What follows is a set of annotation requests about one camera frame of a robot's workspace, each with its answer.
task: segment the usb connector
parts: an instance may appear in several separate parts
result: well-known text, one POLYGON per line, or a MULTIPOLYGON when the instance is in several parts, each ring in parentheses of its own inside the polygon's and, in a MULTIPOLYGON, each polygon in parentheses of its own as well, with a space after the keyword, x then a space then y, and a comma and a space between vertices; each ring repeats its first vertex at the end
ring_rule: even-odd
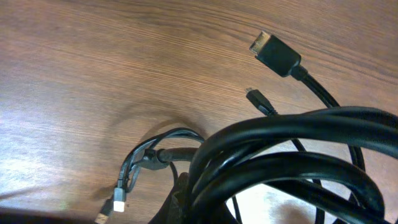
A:
POLYGON ((276 36, 261 31, 250 46, 256 58, 276 74, 287 77, 292 75, 301 80, 307 71, 300 66, 301 56, 276 36))
POLYGON ((124 202, 126 201, 126 191, 120 187, 113 190, 113 210, 115 212, 124 212, 124 202))
POLYGON ((275 108, 271 102, 259 91, 252 88, 246 89, 246 98, 253 106, 266 116, 277 115, 275 108))
POLYGON ((105 201, 104 205, 101 208, 101 211, 99 211, 99 214, 95 219, 95 223, 105 224, 108 221, 108 218, 112 213, 112 210, 113 210, 113 198, 109 198, 105 201))

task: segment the black wire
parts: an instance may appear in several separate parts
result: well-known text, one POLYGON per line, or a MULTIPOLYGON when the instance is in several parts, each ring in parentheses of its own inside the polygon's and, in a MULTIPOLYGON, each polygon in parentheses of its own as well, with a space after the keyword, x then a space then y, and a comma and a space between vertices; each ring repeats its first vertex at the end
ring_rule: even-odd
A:
POLYGON ((187 161, 190 162, 195 155, 198 148, 194 147, 181 147, 174 149, 159 149, 157 157, 162 162, 171 161, 187 161))
MULTIPOLYGON (((236 192, 247 187, 275 180, 326 179, 339 182, 351 189, 371 215, 382 218, 384 204, 376 184, 358 168, 340 159, 312 152, 283 152, 257 157, 231 168, 212 181, 192 205, 192 217, 211 213, 236 192)), ((341 218, 341 211, 332 211, 341 218)))
MULTIPOLYGON (((347 118, 359 118, 363 120, 370 120, 375 121, 381 124, 390 124, 390 126, 394 126, 394 124, 398 123, 398 117, 386 113, 384 111, 374 109, 374 108, 366 108, 366 107, 359 107, 359 106, 347 106, 341 108, 331 108, 331 109, 324 109, 324 110, 316 110, 311 111, 305 114, 323 114, 323 115, 333 115, 333 116, 346 116, 347 118)), ((274 143, 271 142, 260 142, 262 145, 274 145, 284 140, 278 140, 274 143)), ((209 183, 212 179, 214 179, 220 172, 223 170, 241 162, 245 161, 246 159, 250 159, 252 156, 260 153, 261 151, 265 150, 260 146, 256 145, 243 145, 243 146, 235 146, 233 148, 229 148, 225 150, 225 152, 221 153, 215 159, 212 159, 208 167, 201 175, 201 181, 197 182, 195 186, 196 189, 201 191, 204 186, 209 183)))
MULTIPOLYGON (((201 145, 190 166, 190 183, 191 187, 196 184, 202 170, 214 155, 223 151, 230 152, 226 149, 238 147, 236 144, 239 142, 260 141, 258 144, 269 145, 272 141, 280 143, 289 138, 352 142, 357 145, 363 144, 392 157, 398 157, 397 146, 394 145, 396 134, 396 129, 381 124, 337 116, 302 114, 247 120, 221 130, 201 145), (267 139, 264 139, 266 136, 272 139, 267 142, 267 139)), ((240 153, 241 157, 247 155, 239 150, 236 153, 240 153)), ((228 161, 236 162, 235 157, 225 156, 225 158, 229 158, 223 163, 226 166, 228 161)))
POLYGON ((201 137, 198 133, 189 128, 175 128, 165 133, 158 134, 152 138, 149 138, 148 140, 137 145, 125 158, 119 173, 118 187, 122 187, 125 189, 128 188, 127 187, 128 174, 130 173, 130 170, 134 165, 135 157, 137 156, 137 154, 143 151, 145 148, 147 148, 148 145, 150 145, 150 147, 153 148, 161 140, 166 138, 189 138, 199 141, 200 143, 204 141, 203 137, 201 137))
MULTIPOLYGON (((332 97, 332 95, 314 79, 306 69, 304 69, 305 75, 301 79, 301 82, 304 83, 316 96, 325 104, 327 108, 337 107, 340 106, 338 102, 332 97)), ((362 169, 363 171, 366 170, 365 168, 365 161, 363 158, 362 150, 360 147, 353 147, 348 146, 349 154, 351 156, 351 162, 362 169)), ((349 196, 349 201, 354 202, 355 199, 351 194, 349 196)))
POLYGON ((235 217, 236 217, 236 220, 237 220, 240 224, 242 224, 241 212, 239 211, 238 200, 236 199, 236 196, 235 196, 235 195, 232 197, 232 203, 234 204, 234 210, 235 210, 235 217))
POLYGON ((388 223, 382 218, 370 214, 339 195, 330 192, 306 180, 274 181, 267 185, 297 197, 331 214, 338 212, 344 220, 354 219, 360 223, 388 223))
MULTIPOLYGON (((271 102, 267 101, 269 105, 273 108, 270 113, 265 113, 266 111, 260 110, 265 116, 275 116, 278 115, 277 110, 272 106, 271 102)), ((300 142, 298 139, 292 139, 293 145, 296 147, 296 149, 299 152, 306 152, 303 144, 300 142)), ((320 180, 313 179, 313 183, 318 184, 319 186, 322 186, 322 183, 320 180)), ((319 209, 318 207, 315 208, 315 224, 323 224, 325 222, 325 211, 322 209, 319 209)))
POLYGON ((173 173, 174 185, 176 185, 177 184, 177 180, 178 180, 177 168, 175 167, 173 162, 170 162, 169 165, 170 165, 170 168, 171 168, 172 173, 173 173))
POLYGON ((132 191, 132 189, 134 188, 134 186, 135 186, 135 184, 137 182, 137 178, 138 178, 138 174, 139 174, 140 169, 141 169, 141 167, 137 166, 137 165, 134 165, 131 168, 131 170, 129 172, 129 176, 131 175, 131 173, 133 173, 133 175, 131 177, 131 181, 130 181, 129 187, 127 188, 126 193, 130 193, 132 191))

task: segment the cable strain relief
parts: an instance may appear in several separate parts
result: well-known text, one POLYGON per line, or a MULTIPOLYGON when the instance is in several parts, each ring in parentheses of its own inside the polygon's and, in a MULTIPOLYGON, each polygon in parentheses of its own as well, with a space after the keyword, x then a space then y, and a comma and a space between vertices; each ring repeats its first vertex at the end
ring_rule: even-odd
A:
POLYGON ((303 66, 298 65, 295 66, 291 69, 290 74, 297 80, 301 81, 303 80, 307 75, 308 71, 305 69, 303 66))
POLYGON ((160 159, 160 153, 162 152, 162 151, 164 151, 165 149, 159 149, 159 150, 156 150, 156 158, 157 158, 157 160, 159 161, 159 162, 161 162, 161 163, 167 163, 167 161, 163 161, 162 159, 160 159))
POLYGON ((118 179, 117 187, 123 187, 124 181, 123 179, 118 179))
POLYGON ((273 116, 278 115, 278 112, 275 109, 271 109, 270 115, 273 115, 273 116))

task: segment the brown table surface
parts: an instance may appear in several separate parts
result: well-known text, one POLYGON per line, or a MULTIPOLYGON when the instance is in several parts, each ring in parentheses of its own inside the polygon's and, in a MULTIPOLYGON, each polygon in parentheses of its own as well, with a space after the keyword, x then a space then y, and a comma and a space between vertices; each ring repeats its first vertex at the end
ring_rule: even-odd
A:
MULTIPOLYGON (((0 207, 93 220, 142 139, 177 126, 209 136, 262 116, 246 87, 260 89, 281 114, 323 108, 303 84, 253 57, 248 48, 261 29, 300 52, 341 105, 397 114, 397 24, 396 0, 2 0, 0 207)), ((349 159, 344 145, 304 144, 349 159)), ((367 149, 364 156, 394 222, 398 162, 367 149)), ((171 187, 169 169, 143 170, 126 212, 110 223, 148 222, 171 187)), ((315 214, 265 186, 238 200, 246 223, 310 223, 315 214)))

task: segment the wooden surface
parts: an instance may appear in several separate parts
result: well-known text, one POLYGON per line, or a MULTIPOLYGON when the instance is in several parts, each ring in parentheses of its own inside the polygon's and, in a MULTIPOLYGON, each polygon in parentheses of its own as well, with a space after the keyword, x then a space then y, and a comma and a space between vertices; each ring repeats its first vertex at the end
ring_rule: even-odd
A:
MULTIPOLYGON (((248 48, 261 29, 300 52, 341 105, 397 114, 397 24, 395 0, 0 0, 0 207, 93 220, 139 141, 177 126, 208 136, 261 116, 245 98, 250 86, 282 114, 322 108, 302 84, 253 57, 248 48)), ((304 143, 348 159, 343 145, 304 143)), ((398 162, 364 155, 394 222, 398 162)), ((171 186, 169 169, 143 170, 126 212, 110 223, 146 223, 171 186)), ((238 200, 246 223, 314 216, 305 203, 261 186, 238 200)))

